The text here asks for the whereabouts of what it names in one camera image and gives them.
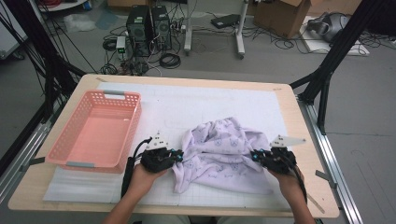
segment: electronic device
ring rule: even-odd
[[[149,56],[149,43],[153,39],[152,22],[148,6],[132,6],[126,22],[133,55]]]
[[[333,43],[347,25],[349,18],[339,12],[323,13],[320,17],[309,20],[307,31],[315,31],[323,40]]]
[[[143,144],[148,144],[146,149],[136,156],[137,151]],[[171,168],[175,162],[183,161],[183,151],[181,149],[167,149],[168,143],[163,140],[163,137],[159,132],[149,139],[143,140],[137,145],[134,155],[128,158],[125,174],[122,180],[121,197],[126,193],[131,182],[132,175],[134,172],[134,163],[140,159],[145,169],[152,173],[159,173],[160,171]]]
[[[165,6],[156,6],[151,9],[154,26],[155,43],[158,50],[172,48],[171,22]]]
[[[117,54],[119,55],[120,61],[125,62],[129,59],[128,49],[126,48],[125,36],[117,36],[116,50],[117,50]]]
[[[304,143],[305,139],[292,138],[279,135],[271,142],[270,150],[253,149],[250,152],[253,161],[257,161],[264,168],[282,175],[295,175],[299,181],[301,190],[307,202],[307,195],[304,186],[304,181],[297,170],[297,161],[292,151],[288,147]]]
[[[210,22],[214,26],[216,26],[216,28],[222,29],[222,28],[225,28],[228,26],[236,25],[239,22],[239,18],[240,18],[239,15],[232,14],[232,15],[228,15],[228,16],[215,18],[215,19],[211,20]]]

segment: table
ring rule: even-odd
[[[164,77],[121,77],[106,75],[86,75],[78,83],[77,88],[65,106],[62,114],[53,125],[46,141],[38,151],[36,157],[45,157],[63,126],[74,111],[79,98],[85,90],[96,89],[101,82],[121,82],[150,85],[168,85],[184,87],[207,87],[240,89],[255,91],[273,91],[276,94],[288,134],[306,139],[306,144],[293,147],[299,167],[304,173],[308,194],[308,207],[314,217],[338,217],[339,210],[332,194],[329,183],[316,176],[315,171],[323,172],[310,133],[296,102],[294,93],[289,85],[272,83],[253,83],[237,81],[218,81],[202,79],[164,78]],[[14,210],[30,211],[91,211],[109,212],[114,204],[110,203],[51,203],[42,201],[47,186],[52,179],[56,165],[40,163],[32,165],[18,185],[8,207]],[[135,213],[145,214],[181,214],[193,216],[263,216],[263,217],[292,217],[291,211],[276,211],[245,208],[218,207],[183,207],[138,205]]]
[[[192,5],[190,1],[191,0],[187,0],[187,15],[190,16],[187,18],[186,37],[184,39],[184,51],[186,52],[187,55],[189,55],[191,51],[191,39],[192,39],[191,14],[193,9],[191,9]],[[242,39],[242,31],[244,29],[244,23],[245,23],[245,17],[247,15],[247,11],[248,11],[248,0],[243,0],[239,25],[238,28],[235,29],[236,46],[238,47],[238,54],[240,59],[244,59],[245,57],[245,47],[244,47],[244,41]]]

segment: basket handle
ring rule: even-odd
[[[85,168],[94,168],[95,163],[91,162],[81,162],[81,161],[68,161],[66,166],[77,166],[77,167],[85,167]]]
[[[125,91],[103,91],[103,93],[108,95],[125,95]]]

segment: cardboard box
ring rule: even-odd
[[[152,0],[107,0],[110,7],[131,7],[133,5],[152,6]]]
[[[257,4],[254,3],[254,0],[248,0],[247,5],[247,15],[254,16],[256,14]]]
[[[361,0],[326,0],[309,8],[308,15],[320,16],[323,12],[341,12],[353,15]]]
[[[257,5],[254,24],[287,39],[298,34],[311,6],[322,0],[277,0]]]

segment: computer tower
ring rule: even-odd
[[[171,22],[165,6],[156,6],[151,9],[154,26],[154,38],[158,50],[172,48]]]
[[[133,55],[149,56],[149,44],[153,39],[152,22],[148,6],[132,6],[126,22]]]

